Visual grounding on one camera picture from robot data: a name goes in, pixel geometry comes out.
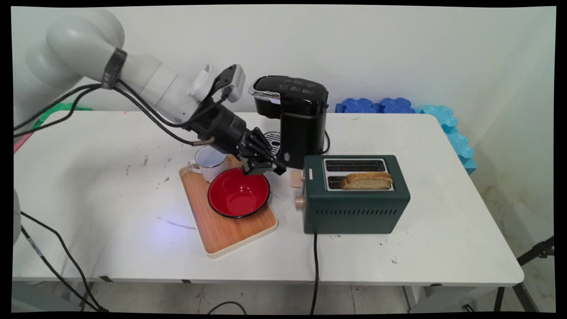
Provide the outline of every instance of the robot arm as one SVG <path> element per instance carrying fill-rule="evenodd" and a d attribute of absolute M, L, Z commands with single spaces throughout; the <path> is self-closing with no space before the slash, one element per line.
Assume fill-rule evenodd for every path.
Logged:
<path fill-rule="evenodd" d="M 217 75 L 206 65 L 194 81 L 177 74 L 149 54 L 127 54 L 124 29 L 118 19 L 104 9 L 81 9 L 53 23 L 44 41 L 34 45 L 24 63 L 14 71 L 14 98 L 18 107 L 35 113 L 75 86 L 83 77 L 112 89 L 120 79 L 148 105 L 182 128 L 197 133 L 203 142 L 241 160 L 245 174 L 285 172 L 285 165 L 271 153 L 271 146 L 258 128 L 249 130 L 246 122 L 212 95 L 223 92 L 229 102 L 236 102 L 246 75 L 235 64 Z"/>

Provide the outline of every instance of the red bowl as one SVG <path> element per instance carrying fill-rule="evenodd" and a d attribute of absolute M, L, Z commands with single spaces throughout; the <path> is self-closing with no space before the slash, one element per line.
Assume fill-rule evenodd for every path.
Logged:
<path fill-rule="evenodd" d="M 241 168 L 227 170 L 209 187 L 211 208 L 224 217 L 242 218 L 260 210 L 268 201 L 270 184 L 263 175 L 242 173 Z"/>

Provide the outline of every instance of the bread slice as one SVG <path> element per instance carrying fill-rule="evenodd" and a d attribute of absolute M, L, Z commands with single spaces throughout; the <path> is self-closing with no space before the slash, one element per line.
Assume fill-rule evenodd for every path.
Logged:
<path fill-rule="evenodd" d="M 389 190 L 392 176 L 383 171 L 349 174 L 341 181 L 343 190 Z"/>

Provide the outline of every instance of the green object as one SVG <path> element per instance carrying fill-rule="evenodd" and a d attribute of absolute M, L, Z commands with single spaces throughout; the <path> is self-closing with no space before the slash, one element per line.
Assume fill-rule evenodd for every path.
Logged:
<path fill-rule="evenodd" d="M 67 104 L 63 104 L 63 103 L 59 103 L 57 105 L 55 105 L 54 107 L 50 108 L 49 110 L 45 111 L 43 114 L 41 114 L 41 116 L 39 117 L 39 120 L 37 120 L 37 122 L 33 125 L 32 129 L 39 127 L 43 124 L 43 122 L 45 122 L 45 120 L 49 117 L 49 115 L 57 112 L 57 111 L 70 111 L 71 107 L 73 106 L 72 103 L 67 103 Z M 88 108 L 88 107 L 76 107 L 75 111 L 92 111 L 92 108 Z"/>
<path fill-rule="evenodd" d="M 393 190 L 340 189 L 340 180 L 364 171 L 388 172 Z M 303 176 L 306 234 L 389 234 L 410 199 L 393 155 L 309 155 L 305 156 Z"/>

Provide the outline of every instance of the wooden cutting board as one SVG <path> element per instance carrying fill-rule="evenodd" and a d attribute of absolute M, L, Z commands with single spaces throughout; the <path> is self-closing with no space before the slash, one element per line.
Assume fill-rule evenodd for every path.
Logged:
<path fill-rule="evenodd" d="M 227 160 L 230 168 L 241 166 L 234 156 L 229 156 Z M 201 174 L 193 172 L 189 166 L 182 168 L 179 175 L 209 257 L 222 256 L 273 232 L 278 227 L 278 218 L 268 203 L 258 212 L 244 218 L 232 219 L 217 214 L 207 199 L 210 183 L 206 182 Z"/>

